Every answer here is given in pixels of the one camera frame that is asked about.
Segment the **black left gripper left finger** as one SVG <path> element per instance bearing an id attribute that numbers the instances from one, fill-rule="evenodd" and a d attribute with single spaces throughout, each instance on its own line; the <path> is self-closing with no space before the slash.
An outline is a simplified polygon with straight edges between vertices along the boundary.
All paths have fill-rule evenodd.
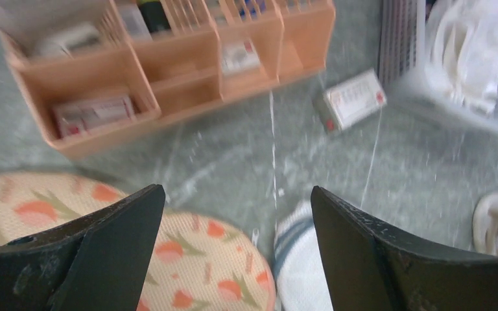
<path id="1" fill-rule="evenodd" d="M 0 246 L 0 310 L 135 310 L 164 203 L 152 184 Z"/>

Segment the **white mesh laundry bag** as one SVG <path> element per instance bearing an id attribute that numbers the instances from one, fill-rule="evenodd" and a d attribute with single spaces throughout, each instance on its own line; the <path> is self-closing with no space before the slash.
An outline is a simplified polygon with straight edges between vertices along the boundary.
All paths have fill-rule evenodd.
<path id="1" fill-rule="evenodd" d="M 279 222 L 272 275 L 277 310 L 332 310 L 314 227 L 311 202 L 301 201 Z"/>

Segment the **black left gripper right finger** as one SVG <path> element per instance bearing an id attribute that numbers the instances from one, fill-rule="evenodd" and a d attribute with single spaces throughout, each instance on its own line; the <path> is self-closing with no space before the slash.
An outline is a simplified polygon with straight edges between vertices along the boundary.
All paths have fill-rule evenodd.
<path id="1" fill-rule="evenodd" d="M 498 310 L 498 257 L 413 235 L 319 186 L 311 207 L 334 310 Z"/>

